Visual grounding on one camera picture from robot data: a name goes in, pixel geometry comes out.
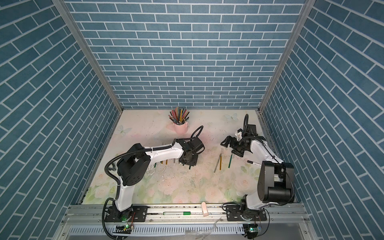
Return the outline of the silver carving knife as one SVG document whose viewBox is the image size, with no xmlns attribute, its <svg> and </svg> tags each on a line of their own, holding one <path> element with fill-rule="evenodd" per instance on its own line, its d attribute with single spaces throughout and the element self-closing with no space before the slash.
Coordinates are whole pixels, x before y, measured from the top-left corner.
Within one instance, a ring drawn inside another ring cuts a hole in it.
<svg viewBox="0 0 384 240">
<path fill-rule="evenodd" d="M 217 169 L 218 169 L 218 166 L 219 166 L 219 163 L 220 163 L 220 161 L 221 161 L 221 158 L 222 158 L 222 154 L 220 154 L 219 157 L 218 157 L 218 160 L 217 160 L 216 165 L 215 165 L 215 168 L 214 168 L 214 173 L 215 173 L 215 172 L 217 171 Z"/>
</svg>

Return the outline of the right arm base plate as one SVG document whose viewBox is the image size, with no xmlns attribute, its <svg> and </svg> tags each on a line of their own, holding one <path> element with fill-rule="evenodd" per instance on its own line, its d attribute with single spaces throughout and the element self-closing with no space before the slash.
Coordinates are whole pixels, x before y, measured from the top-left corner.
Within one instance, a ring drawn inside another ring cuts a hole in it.
<svg viewBox="0 0 384 240">
<path fill-rule="evenodd" d="M 228 222 L 264 222 L 268 220 L 265 211 L 244 210 L 242 212 L 241 206 L 237 204 L 223 204 L 222 209 Z"/>
</svg>

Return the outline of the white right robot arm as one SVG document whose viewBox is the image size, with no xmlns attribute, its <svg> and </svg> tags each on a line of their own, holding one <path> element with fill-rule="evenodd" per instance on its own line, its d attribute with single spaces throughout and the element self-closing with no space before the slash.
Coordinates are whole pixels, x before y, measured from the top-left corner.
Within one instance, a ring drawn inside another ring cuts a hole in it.
<svg viewBox="0 0 384 240">
<path fill-rule="evenodd" d="M 259 211 L 270 205 L 284 206 L 294 202 L 294 166 L 275 155 L 267 140 L 257 133 L 256 125 L 244 124 L 234 137 L 227 136 L 221 146 L 230 147 L 232 154 L 238 157 L 249 152 L 255 157 L 250 163 L 261 165 L 257 191 L 243 197 L 243 211 Z"/>
</svg>

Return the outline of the green carving knife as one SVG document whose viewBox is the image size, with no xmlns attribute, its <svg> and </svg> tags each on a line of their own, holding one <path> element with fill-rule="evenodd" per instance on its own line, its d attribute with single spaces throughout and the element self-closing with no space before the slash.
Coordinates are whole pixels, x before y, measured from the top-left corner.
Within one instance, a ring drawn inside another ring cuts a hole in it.
<svg viewBox="0 0 384 240">
<path fill-rule="evenodd" d="M 233 155 L 234 155 L 234 154 L 231 153 L 231 155 L 230 155 L 230 160 L 229 160 L 229 164 L 228 164 L 228 169 L 231 168 L 231 163 L 232 163 Z"/>
</svg>

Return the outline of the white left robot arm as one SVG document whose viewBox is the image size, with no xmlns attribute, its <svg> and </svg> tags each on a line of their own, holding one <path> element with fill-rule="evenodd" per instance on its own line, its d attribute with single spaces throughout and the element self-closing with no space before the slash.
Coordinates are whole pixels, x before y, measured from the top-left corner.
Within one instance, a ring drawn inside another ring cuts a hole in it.
<svg viewBox="0 0 384 240">
<path fill-rule="evenodd" d="M 147 169 L 156 163 L 177 159 L 187 166 L 196 166 L 199 155 L 205 150 L 198 137 L 174 139 L 170 145 L 145 148 L 140 143 L 133 145 L 128 152 L 117 158 L 118 184 L 115 205 L 119 212 L 128 210 L 133 204 L 135 185 L 139 183 Z"/>
</svg>

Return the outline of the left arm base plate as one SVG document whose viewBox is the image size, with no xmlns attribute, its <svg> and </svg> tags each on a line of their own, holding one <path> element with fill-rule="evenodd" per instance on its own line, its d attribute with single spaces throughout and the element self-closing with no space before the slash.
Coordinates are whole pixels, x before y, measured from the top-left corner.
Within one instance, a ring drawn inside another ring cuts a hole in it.
<svg viewBox="0 0 384 240">
<path fill-rule="evenodd" d="M 132 206 L 120 212 L 115 205 L 105 210 L 104 221 L 107 223 L 119 222 L 145 222 L 148 213 L 148 206 Z"/>
</svg>

